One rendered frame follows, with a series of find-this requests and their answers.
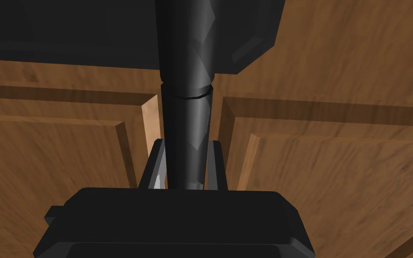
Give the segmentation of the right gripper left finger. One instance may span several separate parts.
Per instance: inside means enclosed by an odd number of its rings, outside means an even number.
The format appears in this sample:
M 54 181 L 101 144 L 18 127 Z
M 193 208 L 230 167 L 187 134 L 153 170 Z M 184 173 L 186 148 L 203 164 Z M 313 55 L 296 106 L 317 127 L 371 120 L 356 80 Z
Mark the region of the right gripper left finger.
M 148 157 L 143 175 L 139 181 L 139 189 L 165 189 L 167 174 L 165 142 L 156 139 Z

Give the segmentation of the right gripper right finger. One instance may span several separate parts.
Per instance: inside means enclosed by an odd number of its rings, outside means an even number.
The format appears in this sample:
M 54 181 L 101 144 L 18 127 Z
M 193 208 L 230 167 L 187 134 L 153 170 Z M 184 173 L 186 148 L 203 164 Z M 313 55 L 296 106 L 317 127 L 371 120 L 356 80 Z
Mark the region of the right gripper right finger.
M 228 190 L 222 146 L 217 140 L 208 142 L 206 169 L 208 190 Z

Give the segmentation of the brown wooden door leaf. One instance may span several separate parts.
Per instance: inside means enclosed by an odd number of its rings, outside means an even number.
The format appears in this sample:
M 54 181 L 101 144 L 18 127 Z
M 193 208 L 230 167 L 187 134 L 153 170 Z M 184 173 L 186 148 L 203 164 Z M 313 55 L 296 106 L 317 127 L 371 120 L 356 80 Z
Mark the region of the brown wooden door leaf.
M 413 0 L 286 0 L 274 46 L 217 74 L 231 190 L 276 191 L 316 258 L 413 258 Z M 0 60 L 0 258 L 33 258 L 83 187 L 136 187 L 163 135 L 147 69 Z

